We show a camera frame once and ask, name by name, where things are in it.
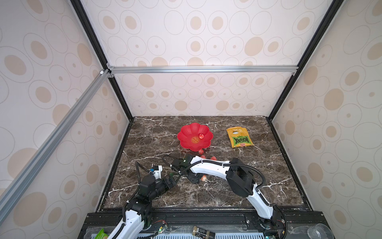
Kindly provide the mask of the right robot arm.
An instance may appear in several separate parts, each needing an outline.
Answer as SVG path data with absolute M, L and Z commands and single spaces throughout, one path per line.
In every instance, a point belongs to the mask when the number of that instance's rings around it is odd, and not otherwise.
M 255 208 L 262 229 L 277 230 L 280 239 L 287 235 L 284 213 L 277 204 L 270 203 L 261 192 L 266 178 L 255 167 L 244 164 L 238 158 L 217 161 L 190 154 L 183 159 L 165 154 L 162 161 L 180 177 L 186 177 L 193 184 L 198 184 L 204 175 L 226 180 L 234 194 L 246 198 Z

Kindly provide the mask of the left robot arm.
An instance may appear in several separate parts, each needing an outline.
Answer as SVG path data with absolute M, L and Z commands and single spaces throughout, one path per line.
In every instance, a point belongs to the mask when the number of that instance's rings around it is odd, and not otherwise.
M 138 188 L 122 207 L 122 219 L 109 235 L 110 239 L 137 239 L 145 228 L 150 227 L 152 219 L 152 201 L 174 188 L 180 176 L 171 174 L 162 176 L 162 166 L 146 169 L 135 163 L 138 176 Z

